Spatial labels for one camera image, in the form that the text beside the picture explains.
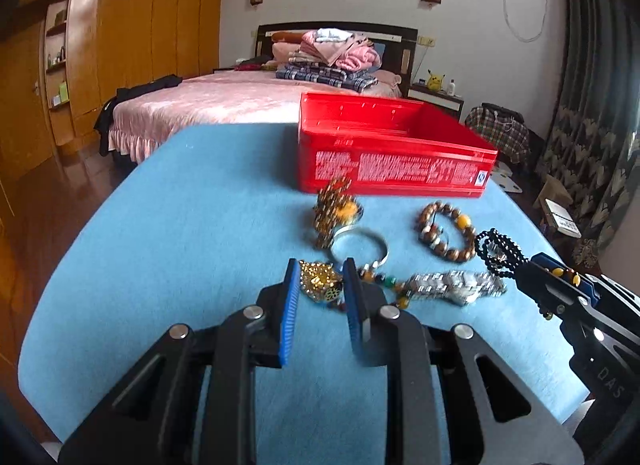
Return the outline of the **bed with pink cover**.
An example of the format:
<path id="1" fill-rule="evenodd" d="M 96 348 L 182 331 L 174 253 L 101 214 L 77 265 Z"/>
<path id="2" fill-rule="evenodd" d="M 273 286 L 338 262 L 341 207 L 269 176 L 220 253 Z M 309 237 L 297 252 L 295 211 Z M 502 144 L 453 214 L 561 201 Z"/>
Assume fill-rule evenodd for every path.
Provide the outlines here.
<path id="1" fill-rule="evenodd" d="M 366 35 L 378 51 L 382 66 L 374 73 L 378 84 L 358 93 L 313 82 L 279 79 L 273 60 L 275 32 L 306 32 L 339 28 Z M 94 124 L 103 156 L 122 155 L 143 162 L 173 134 L 198 124 L 277 124 L 298 121 L 305 92 L 402 98 L 411 82 L 418 32 L 414 28 L 355 23 L 300 22 L 259 26 L 256 54 L 231 68 L 184 79 L 167 75 L 149 84 L 119 88 Z"/>

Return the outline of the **white bathroom scale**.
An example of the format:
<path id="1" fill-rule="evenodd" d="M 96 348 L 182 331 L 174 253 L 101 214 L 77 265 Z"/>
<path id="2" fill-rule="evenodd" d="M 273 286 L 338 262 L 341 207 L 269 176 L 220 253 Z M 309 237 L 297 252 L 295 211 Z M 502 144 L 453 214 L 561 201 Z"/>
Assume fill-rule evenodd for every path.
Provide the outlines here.
<path id="1" fill-rule="evenodd" d="M 512 179 L 513 171 L 507 165 L 499 162 L 497 166 L 491 170 L 491 180 L 498 185 L 503 192 L 511 194 L 522 194 L 522 188 Z"/>

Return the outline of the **blue table cloth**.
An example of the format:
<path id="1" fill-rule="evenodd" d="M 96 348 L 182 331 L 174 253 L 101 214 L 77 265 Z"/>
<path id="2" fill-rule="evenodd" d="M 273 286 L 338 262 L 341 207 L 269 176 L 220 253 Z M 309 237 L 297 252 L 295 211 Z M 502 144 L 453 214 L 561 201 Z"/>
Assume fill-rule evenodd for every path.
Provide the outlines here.
<path id="1" fill-rule="evenodd" d="M 217 325 L 314 250 L 316 196 L 298 191 L 297 126 L 184 129 L 130 173 L 79 233 L 30 321 L 18 385 L 56 437 L 67 437 L 172 324 Z M 506 233 L 527 256 L 558 257 L 494 181 L 449 199 L 477 231 Z M 434 198 L 360 198 L 361 224 L 384 237 L 382 272 L 404 281 L 454 266 L 416 238 Z M 588 395 L 573 349 L 506 281 L 501 297 L 459 308 L 411 301 L 439 329 L 470 324 L 562 423 Z M 345 315 L 300 296 L 291 361 L 257 370 L 258 464 L 384 464 L 386 373 L 357 363 Z"/>

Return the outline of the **pile of folded clothes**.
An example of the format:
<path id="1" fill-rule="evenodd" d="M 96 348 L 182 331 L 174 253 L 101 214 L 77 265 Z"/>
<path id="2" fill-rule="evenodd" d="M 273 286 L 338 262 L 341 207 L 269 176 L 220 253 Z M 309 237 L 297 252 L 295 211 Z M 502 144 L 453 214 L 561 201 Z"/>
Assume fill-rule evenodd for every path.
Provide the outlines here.
<path id="1" fill-rule="evenodd" d="M 358 93 L 378 84 L 382 66 L 373 42 L 363 34 L 339 28 L 275 32 L 273 60 L 279 79 L 313 82 Z"/>

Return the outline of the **dark floral curtain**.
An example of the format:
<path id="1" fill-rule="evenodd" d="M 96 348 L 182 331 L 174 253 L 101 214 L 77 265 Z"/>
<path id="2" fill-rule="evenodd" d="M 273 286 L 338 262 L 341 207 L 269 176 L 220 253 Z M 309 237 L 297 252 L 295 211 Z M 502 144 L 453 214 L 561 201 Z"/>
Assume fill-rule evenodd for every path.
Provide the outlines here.
<path id="1" fill-rule="evenodd" d="M 639 25 L 623 0 L 565 0 L 558 101 L 536 170 L 570 194 L 582 236 L 574 265 L 592 268 L 639 192 Z"/>

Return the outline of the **silver bangle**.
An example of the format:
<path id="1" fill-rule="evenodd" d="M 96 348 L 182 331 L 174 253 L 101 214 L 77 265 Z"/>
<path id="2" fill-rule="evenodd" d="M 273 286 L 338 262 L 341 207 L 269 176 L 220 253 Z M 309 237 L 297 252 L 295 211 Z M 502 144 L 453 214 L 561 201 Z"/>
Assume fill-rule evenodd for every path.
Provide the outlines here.
<path id="1" fill-rule="evenodd" d="M 335 231 L 329 253 L 339 265 L 352 258 L 357 266 L 376 270 L 385 265 L 390 248 L 380 233 L 365 226 L 346 225 Z"/>

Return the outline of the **white box on stool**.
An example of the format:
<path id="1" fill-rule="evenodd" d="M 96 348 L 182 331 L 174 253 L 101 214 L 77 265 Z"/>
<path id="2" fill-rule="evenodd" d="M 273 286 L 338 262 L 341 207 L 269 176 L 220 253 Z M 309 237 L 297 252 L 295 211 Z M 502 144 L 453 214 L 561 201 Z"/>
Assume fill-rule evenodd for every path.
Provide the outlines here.
<path id="1" fill-rule="evenodd" d="M 572 239 L 580 239 L 582 237 L 577 224 L 564 207 L 548 198 L 542 200 L 540 207 L 544 213 L 544 220 L 555 232 Z"/>

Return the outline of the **black nightstand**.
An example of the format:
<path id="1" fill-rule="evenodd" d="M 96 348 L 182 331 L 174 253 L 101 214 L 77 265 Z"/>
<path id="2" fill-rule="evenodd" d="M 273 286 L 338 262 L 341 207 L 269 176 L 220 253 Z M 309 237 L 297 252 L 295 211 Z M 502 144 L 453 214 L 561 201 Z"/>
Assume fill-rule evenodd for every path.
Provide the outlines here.
<path id="1" fill-rule="evenodd" d="M 408 98 L 430 103 L 454 116 L 457 120 L 461 119 L 464 100 L 457 95 L 449 95 L 443 91 L 432 91 L 425 84 L 412 84 L 408 90 Z"/>

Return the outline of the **yellow pikachu toy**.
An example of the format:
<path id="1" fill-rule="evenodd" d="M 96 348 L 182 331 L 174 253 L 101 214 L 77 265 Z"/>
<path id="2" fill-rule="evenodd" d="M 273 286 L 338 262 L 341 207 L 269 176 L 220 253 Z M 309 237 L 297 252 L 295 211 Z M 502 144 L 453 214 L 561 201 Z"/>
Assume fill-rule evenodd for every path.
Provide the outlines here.
<path id="1" fill-rule="evenodd" d="M 445 76 L 443 74 L 435 74 L 429 69 L 427 71 L 428 79 L 426 81 L 426 89 L 431 92 L 442 91 Z"/>

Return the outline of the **silver metal watch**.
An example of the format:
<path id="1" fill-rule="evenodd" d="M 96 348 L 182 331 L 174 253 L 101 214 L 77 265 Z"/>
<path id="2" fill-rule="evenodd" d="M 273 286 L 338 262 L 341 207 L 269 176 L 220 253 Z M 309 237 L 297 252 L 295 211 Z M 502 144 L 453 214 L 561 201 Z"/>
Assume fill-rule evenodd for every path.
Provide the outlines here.
<path id="1" fill-rule="evenodd" d="M 500 297 L 506 292 L 501 277 L 490 272 L 448 271 L 414 274 L 406 282 L 411 299 L 446 300 L 459 307 L 483 297 Z"/>

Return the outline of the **plaid bag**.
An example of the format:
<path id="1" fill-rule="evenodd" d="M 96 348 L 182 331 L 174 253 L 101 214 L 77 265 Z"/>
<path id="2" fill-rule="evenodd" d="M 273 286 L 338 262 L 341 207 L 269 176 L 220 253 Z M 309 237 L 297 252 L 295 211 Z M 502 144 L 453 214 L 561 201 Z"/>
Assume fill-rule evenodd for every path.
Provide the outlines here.
<path id="1" fill-rule="evenodd" d="M 473 107 L 463 124 L 491 143 L 512 164 L 523 164 L 529 156 L 529 130 L 523 116 L 495 104 Z"/>

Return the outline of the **wooden wardrobe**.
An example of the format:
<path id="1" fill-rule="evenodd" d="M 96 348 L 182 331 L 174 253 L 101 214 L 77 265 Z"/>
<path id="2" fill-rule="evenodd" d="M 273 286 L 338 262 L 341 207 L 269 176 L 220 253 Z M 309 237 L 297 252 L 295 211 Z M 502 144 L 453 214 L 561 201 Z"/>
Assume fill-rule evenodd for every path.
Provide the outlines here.
<path id="1" fill-rule="evenodd" d="M 93 132 L 120 87 L 219 62 L 221 0 L 1 0 L 1 172 Z"/>

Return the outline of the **white bottle on nightstand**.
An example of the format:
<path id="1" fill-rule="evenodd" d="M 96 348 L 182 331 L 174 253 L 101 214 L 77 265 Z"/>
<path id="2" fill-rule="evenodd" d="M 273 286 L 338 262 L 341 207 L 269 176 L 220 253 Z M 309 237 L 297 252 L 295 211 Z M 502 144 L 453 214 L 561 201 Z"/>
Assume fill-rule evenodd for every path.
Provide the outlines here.
<path id="1" fill-rule="evenodd" d="M 447 89 L 446 89 L 446 93 L 447 93 L 449 96 L 455 96 L 455 95 L 456 95 L 456 83 L 454 82 L 454 80 L 453 80 L 453 79 L 451 79 L 451 80 L 448 82 L 448 86 L 447 86 Z"/>

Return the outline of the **gold ornament pendant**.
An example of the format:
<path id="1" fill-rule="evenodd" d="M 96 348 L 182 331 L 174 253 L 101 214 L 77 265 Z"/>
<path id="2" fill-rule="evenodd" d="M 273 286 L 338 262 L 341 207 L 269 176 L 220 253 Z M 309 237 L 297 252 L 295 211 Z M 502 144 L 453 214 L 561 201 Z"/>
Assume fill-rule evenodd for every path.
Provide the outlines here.
<path id="1" fill-rule="evenodd" d="M 331 263 L 300 260 L 300 289 L 314 303 L 336 303 L 343 294 L 343 277 Z"/>

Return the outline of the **red metal tin box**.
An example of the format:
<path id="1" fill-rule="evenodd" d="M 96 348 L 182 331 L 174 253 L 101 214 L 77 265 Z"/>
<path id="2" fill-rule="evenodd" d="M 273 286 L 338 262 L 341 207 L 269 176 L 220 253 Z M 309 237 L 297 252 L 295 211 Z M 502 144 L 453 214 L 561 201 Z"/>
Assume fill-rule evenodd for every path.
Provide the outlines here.
<path id="1" fill-rule="evenodd" d="M 498 151 L 425 102 L 338 93 L 300 97 L 299 188 L 334 179 L 357 195 L 478 197 Z"/>

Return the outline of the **small wooden stool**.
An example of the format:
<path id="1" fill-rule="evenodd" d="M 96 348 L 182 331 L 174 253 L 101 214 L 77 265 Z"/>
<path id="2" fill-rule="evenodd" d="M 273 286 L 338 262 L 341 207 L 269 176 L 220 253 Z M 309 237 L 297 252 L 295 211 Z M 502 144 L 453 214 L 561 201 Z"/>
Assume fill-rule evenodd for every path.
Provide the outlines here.
<path id="1" fill-rule="evenodd" d="M 570 206 L 574 202 L 574 198 L 567 191 L 563 183 L 552 177 L 551 174 L 547 174 L 544 177 L 544 184 L 535 199 L 534 208 L 540 211 L 541 217 L 546 217 L 550 214 L 550 210 L 547 206 L 546 200 L 550 199 L 556 205 L 562 207 L 566 212 L 570 212 Z"/>

